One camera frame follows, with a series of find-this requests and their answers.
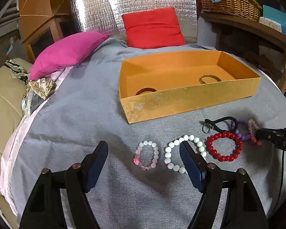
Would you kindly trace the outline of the patterned beige cloth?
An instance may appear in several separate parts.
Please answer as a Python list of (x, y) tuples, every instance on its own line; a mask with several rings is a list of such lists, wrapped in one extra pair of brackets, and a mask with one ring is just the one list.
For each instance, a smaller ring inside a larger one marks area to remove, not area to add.
[(56, 82), (52, 79), (41, 78), (28, 82), (28, 88), (22, 99), (22, 111), (30, 116), (56, 89)]

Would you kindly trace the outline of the metal bangle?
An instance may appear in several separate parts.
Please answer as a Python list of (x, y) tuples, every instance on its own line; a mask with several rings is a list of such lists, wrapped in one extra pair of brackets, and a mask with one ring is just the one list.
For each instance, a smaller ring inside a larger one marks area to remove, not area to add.
[(217, 76), (211, 75), (211, 74), (204, 74), (199, 78), (200, 84), (206, 84), (205, 79), (213, 79), (217, 82), (221, 82), (221, 79)]

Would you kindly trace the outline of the pink bed sheet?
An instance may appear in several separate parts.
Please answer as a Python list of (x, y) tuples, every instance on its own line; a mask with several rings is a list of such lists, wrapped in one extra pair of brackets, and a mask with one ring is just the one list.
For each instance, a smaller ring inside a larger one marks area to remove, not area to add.
[(8, 203), (13, 215), (18, 216), (18, 211), (14, 202), (14, 198), (11, 192), (11, 178), (15, 165), (15, 161), (22, 143), (27, 135), (37, 113), (47, 103), (48, 99), (44, 100), (37, 109), (30, 113), (30, 115), (24, 115), (17, 128), (11, 134), (7, 141), (6, 147), (1, 157), (1, 173), (0, 173), (0, 192), (4, 199)]

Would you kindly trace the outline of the wooden shelf table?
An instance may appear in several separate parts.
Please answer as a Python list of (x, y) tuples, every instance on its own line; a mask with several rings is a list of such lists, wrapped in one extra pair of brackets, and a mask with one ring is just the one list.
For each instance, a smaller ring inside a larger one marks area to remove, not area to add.
[(216, 49), (232, 53), (266, 73), (286, 92), (286, 35), (256, 21), (203, 11), (216, 29)]

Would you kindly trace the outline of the teal box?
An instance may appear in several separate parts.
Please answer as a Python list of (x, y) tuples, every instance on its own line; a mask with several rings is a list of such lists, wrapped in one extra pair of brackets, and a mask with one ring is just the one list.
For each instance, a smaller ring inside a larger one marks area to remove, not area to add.
[(280, 24), (282, 33), (286, 35), (286, 13), (263, 5), (263, 17)]

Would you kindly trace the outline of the orange cardboard box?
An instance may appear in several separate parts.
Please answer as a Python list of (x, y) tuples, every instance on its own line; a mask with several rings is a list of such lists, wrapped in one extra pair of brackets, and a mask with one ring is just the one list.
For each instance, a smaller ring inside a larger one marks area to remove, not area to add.
[[(204, 74), (221, 82), (200, 84)], [(138, 123), (253, 96), (260, 80), (222, 51), (165, 52), (123, 60), (119, 95), (128, 123)]]

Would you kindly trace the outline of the magenta pillow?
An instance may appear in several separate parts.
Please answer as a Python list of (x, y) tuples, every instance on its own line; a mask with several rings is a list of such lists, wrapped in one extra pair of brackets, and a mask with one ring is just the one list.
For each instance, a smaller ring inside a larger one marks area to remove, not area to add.
[(67, 36), (48, 46), (36, 58), (29, 79), (36, 80), (85, 60), (109, 35), (87, 31)]

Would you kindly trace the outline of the wicker basket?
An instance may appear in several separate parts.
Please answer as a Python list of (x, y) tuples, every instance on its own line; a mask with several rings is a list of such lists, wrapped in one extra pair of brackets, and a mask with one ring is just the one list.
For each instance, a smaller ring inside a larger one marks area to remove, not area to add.
[(206, 12), (232, 15), (252, 21), (258, 21), (262, 16), (262, 6), (257, 0), (221, 0), (214, 3), (211, 0), (200, 0), (202, 9)]

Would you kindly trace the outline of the beige sofa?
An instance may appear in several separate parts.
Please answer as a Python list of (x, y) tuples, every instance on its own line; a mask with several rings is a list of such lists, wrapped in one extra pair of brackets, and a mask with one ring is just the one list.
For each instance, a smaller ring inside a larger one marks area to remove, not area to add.
[[(27, 86), (11, 70), (0, 67), (0, 173), (1, 157), (6, 144), (23, 117), (21, 102)], [(18, 228), (17, 216), (0, 192), (0, 209), (12, 228)]]

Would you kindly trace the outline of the silver insulation foil panel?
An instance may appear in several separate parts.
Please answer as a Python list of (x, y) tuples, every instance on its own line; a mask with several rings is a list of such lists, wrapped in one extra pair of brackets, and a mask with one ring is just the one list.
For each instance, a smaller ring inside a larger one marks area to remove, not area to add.
[(196, 0), (71, 0), (79, 31), (98, 31), (125, 40), (123, 14), (165, 7), (175, 9), (186, 43), (197, 41)]

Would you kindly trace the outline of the red square cushion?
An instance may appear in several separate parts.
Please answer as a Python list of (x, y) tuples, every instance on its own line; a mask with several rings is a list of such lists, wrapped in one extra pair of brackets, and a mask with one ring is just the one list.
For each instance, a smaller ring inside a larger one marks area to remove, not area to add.
[(185, 45), (173, 7), (122, 15), (129, 47), (157, 49)]

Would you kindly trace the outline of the white patterned box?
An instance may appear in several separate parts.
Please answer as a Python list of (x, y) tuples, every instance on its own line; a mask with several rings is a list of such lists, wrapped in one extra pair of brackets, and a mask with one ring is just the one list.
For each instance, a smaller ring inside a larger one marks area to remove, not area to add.
[(282, 32), (282, 26), (279, 23), (277, 23), (277, 22), (275, 22), (273, 20), (270, 20), (268, 18), (260, 17), (259, 18), (259, 23), (263, 24), (265, 26), (268, 26), (268, 27), (270, 27), (270, 28), (280, 32), (280, 33)]

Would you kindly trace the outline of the wooden cabinet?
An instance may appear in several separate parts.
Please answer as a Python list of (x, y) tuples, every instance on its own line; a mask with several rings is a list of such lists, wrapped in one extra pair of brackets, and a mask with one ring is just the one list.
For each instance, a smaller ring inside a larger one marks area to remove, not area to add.
[(49, 45), (77, 33), (71, 0), (19, 0), (22, 45), (29, 62)]

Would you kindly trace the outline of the grey blanket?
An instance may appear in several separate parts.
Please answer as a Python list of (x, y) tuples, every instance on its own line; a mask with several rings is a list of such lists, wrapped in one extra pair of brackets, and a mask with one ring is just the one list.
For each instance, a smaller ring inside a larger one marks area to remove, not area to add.
[(201, 140), (201, 122), (233, 116), (253, 119), (261, 128), (286, 126), (286, 98), (262, 77), (256, 94), (221, 105), (130, 125), (119, 101), (119, 75), (126, 58), (146, 51), (120, 40), (103, 42), (74, 67), (35, 116), (20, 147), (11, 177), (11, 193), (22, 215), (41, 170), (64, 171), (81, 162), (100, 141), (109, 154), (96, 187), (87, 199), (101, 228), (186, 228), (200, 201), (200, 192), (186, 174), (157, 167), (143, 171), (133, 164), (144, 140), (157, 143), (160, 154), (185, 134)]

